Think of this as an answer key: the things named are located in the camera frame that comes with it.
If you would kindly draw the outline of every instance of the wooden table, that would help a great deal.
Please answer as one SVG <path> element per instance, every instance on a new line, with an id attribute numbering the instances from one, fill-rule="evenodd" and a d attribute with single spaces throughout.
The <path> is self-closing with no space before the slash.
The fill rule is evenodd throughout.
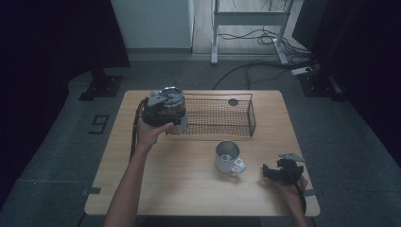
<path id="1" fill-rule="evenodd" d="M 150 91 L 128 91 L 122 101 L 103 154 L 91 194 L 85 205 L 89 215 L 105 215 L 131 151 L 135 110 Z M 192 94 L 253 94 L 256 129 L 253 137 L 226 134 L 162 134 L 148 155 L 138 215 L 156 216 L 287 216 L 289 211 L 270 180 L 262 176 L 262 164 L 276 167 L 279 154 L 302 157 L 278 91 L 185 91 Z M 221 140 L 234 140 L 247 166 L 239 175 L 220 173 L 215 149 Z M 309 181 L 306 189 L 312 188 Z M 307 216 L 318 216 L 316 196 L 306 198 Z"/>

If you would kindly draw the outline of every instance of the wire basket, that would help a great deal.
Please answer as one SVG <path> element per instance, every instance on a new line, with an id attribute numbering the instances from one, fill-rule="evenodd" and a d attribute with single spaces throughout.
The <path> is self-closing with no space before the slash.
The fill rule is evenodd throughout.
<path id="1" fill-rule="evenodd" d="M 225 133 L 253 136 L 256 121 L 252 94 L 185 94 L 186 134 Z"/>

